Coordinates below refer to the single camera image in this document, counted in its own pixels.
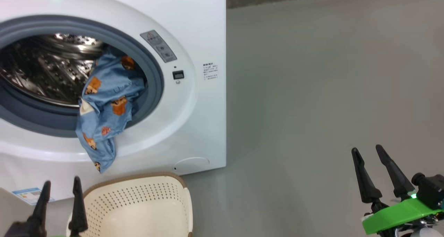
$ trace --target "concrete floor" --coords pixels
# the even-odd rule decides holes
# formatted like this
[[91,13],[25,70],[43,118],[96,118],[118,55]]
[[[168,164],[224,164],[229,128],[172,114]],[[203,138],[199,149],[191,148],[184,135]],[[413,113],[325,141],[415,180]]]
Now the concrete floor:
[[[387,204],[396,199],[376,144],[407,177],[442,174],[442,11],[444,0],[229,10],[228,165],[184,177],[194,236],[364,236],[370,205],[360,202],[352,147]],[[17,219],[30,212],[0,200]],[[65,232],[71,207],[49,205],[49,236]]]

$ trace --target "laundry basket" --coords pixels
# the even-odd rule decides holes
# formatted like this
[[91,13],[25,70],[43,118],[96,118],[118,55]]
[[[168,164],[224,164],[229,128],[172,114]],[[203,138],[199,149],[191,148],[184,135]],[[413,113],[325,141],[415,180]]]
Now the laundry basket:
[[192,236],[190,192],[184,181],[172,173],[99,183],[84,192],[84,202],[88,230],[81,237]]

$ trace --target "clothing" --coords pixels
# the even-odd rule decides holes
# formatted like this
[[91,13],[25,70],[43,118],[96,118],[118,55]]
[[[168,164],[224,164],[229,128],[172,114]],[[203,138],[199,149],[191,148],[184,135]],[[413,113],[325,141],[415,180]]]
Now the clothing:
[[114,137],[132,119],[132,101],[144,88],[137,64],[121,51],[110,47],[96,60],[79,101],[76,134],[100,173],[116,158]]

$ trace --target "green plastic part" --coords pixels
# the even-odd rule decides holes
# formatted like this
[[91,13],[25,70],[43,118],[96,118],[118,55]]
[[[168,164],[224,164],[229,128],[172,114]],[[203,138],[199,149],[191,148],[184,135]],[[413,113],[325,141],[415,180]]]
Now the green plastic part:
[[391,207],[379,210],[369,218],[362,221],[366,234],[376,234],[389,228],[414,221],[424,216],[443,212],[431,210],[418,199],[406,199]]

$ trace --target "warning label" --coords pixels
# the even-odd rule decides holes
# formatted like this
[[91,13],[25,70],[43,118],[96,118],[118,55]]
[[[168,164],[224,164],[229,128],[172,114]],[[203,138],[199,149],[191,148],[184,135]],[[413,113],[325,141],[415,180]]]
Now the warning label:
[[217,72],[217,65],[215,65],[214,63],[206,63],[203,65],[204,80],[217,79]]
[[[37,201],[39,200],[40,193],[42,191],[40,188],[29,188],[27,190],[17,190],[12,192],[14,195],[16,195],[18,198],[24,200],[25,202],[35,205],[37,204]],[[49,198],[49,202],[54,202],[54,199]]]

